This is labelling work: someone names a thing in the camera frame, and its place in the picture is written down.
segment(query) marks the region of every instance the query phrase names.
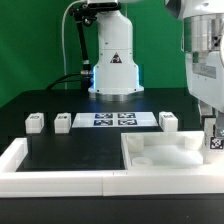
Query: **white tray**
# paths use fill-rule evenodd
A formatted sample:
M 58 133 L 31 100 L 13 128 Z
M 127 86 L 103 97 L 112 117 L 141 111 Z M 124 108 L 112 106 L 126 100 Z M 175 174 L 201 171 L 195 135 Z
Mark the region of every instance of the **white tray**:
M 130 139 L 142 137 L 144 148 L 141 151 L 130 151 Z M 152 167 L 192 167 L 203 165 L 204 132 L 152 132 L 123 133 L 122 150 L 125 168 L 127 170 L 152 169 Z M 136 158 L 146 160 L 146 163 L 134 163 Z

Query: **blue light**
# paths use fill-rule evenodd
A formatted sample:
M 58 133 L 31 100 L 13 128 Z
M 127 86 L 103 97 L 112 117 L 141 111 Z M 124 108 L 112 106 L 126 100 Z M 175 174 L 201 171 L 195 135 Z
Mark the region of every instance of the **blue light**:
M 139 84 L 139 67 L 138 67 L 138 65 L 137 65 L 136 83 L 137 83 L 137 88 L 140 88 L 140 84 Z
M 96 76 L 96 66 L 93 67 L 93 89 L 96 89 L 95 76 Z

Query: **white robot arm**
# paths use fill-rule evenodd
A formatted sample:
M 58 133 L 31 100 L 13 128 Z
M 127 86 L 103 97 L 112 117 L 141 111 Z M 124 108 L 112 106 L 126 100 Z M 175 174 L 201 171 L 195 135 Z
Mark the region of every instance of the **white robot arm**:
M 187 84 L 199 99 L 201 115 L 216 110 L 216 137 L 224 138 L 224 1 L 165 0 L 165 7 L 183 20 Z
M 119 10 L 113 10 L 118 4 L 117 0 L 87 1 L 89 8 L 100 11 L 97 14 L 99 61 L 93 70 L 94 84 L 89 88 L 91 98 L 124 101 L 144 90 L 139 85 L 139 69 L 133 61 L 132 24 Z

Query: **black table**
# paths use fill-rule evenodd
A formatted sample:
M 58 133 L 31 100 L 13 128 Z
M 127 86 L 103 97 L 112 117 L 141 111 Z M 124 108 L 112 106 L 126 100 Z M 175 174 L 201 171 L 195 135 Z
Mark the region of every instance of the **black table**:
M 29 155 L 18 171 L 124 169 L 120 134 L 160 127 L 77 128 L 55 135 L 56 114 L 70 112 L 74 119 L 86 112 L 153 112 L 158 120 L 161 111 L 175 114 L 180 131 L 201 129 L 197 100 L 186 89 L 146 89 L 144 97 L 123 103 L 90 100 L 79 90 L 24 92 L 0 109 L 0 152 L 14 138 L 27 136 L 24 122 L 30 113 L 43 112 L 45 128 L 27 136 Z M 222 194 L 11 198 L 0 199 L 0 223 L 219 224 L 223 209 Z

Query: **small white cube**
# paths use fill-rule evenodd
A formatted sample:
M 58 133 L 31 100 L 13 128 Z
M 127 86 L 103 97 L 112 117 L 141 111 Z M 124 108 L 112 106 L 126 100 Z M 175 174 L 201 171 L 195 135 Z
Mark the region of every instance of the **small white cube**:
M 178 119 L 171 112 L 160 112 L 159 125 L 164 132 L 176 132 L 178 129 Z
M 61 113 L 58 114 L 54 120 L 54 129 L 56 134 L 69 133 L 71 128 L 71 114 Z
M 25 125 L 27 134 L 40 133 L 44 127 L 44 114 L 43 113 L 30 114 L 25 121 Z

